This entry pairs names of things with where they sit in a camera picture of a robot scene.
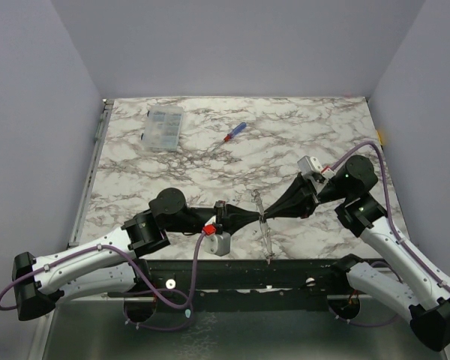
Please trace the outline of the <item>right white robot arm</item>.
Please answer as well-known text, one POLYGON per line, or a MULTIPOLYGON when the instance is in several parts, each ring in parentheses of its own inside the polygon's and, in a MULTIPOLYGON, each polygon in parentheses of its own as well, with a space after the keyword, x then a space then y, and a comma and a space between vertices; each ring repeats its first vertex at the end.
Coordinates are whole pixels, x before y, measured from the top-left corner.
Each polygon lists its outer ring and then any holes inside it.
POLYGON ((371 161, 353 155, 334 170, 305 156, 298 166, 299 174, 264 217, 307 218, 317 206, 339 200, 335 212, 341 225, 371 246, 402 280, 357 259, 329 275, 331 288, 367 293, 406 320, 427 348, 444 350, 450 344, 450 277, 397 231, 389 211, 373 198, 370 191, 378 178, 371 161))

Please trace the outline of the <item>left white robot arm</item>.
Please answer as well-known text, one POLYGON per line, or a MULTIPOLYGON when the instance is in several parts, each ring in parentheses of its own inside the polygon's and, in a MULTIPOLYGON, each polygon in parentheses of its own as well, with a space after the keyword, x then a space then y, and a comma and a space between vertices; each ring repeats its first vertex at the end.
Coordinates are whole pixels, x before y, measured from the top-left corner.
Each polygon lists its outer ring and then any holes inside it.
POLYGON ((10 309, 21 321, 37 319, 55 309, 56 302, 65 295, 65 284, 119 260, 153 254, 169 245, 168 233, 209 235, 216 229, 231 236, 260 218, 256 211, 221 200, 211 208, 190 207, 185 195, 174 187, 162 190, 148 206, 122 226, 87 244, 48 256, 29 252, 16 255, 9 286, 16 303, 10 309))

